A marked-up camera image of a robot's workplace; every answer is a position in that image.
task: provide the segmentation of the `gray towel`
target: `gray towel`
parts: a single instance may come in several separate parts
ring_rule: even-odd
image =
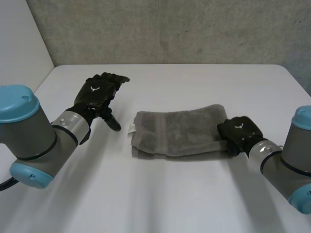
[[[224,107],[218,104],[192,111],[138,112],[131,145],[144,153],[134,149],[133,156],[176,157],[226,151],[226,141],[217,132],[217,124],[226,118]]]
[[[165,159],[170,161],[205,161],[205,160],[220,160],[232,158],[228,155],[227,151],[212,151],[200,154],[189,154],[183,156],[166,156],[165,154],[149,154],[142,150],[138,150],[136,147],[132,147],[132,156],[139,159]]]

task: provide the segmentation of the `wall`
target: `wall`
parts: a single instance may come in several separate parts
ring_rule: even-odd
[[[27,3],[56,66],[279,64],[311,94],[310,0]]]
[[[0,1],[0,85],[35,91],[54,65],[25,0]]]

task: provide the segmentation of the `black cable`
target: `black cable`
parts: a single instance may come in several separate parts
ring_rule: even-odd
[[[9,187],[12,187],[13,185],[15,185],[17,183],[18,183],[18,180],[15,180],[13,177],[11,177],[7,181],[0,184],[0,192],[9,188]]]

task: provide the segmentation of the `gray concrete wall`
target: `gray concrete wall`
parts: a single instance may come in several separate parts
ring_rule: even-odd
[[[279,64],[311,94],[311,0],[27,3],[56,66]]]

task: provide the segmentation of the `logo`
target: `logo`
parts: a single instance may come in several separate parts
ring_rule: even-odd
[[[243,127],[243,123],[242,123],[242,125],[240,125],[240,126],[235,126],[234,128],[242,129],[242,127]]]
[[[100,89],[100,87],[93,88],[93,87],[91,86],[91,90],[92,90],[92,92],[94,92],[94,91],[96,91],[96,90],[98,90],[98,89]]]

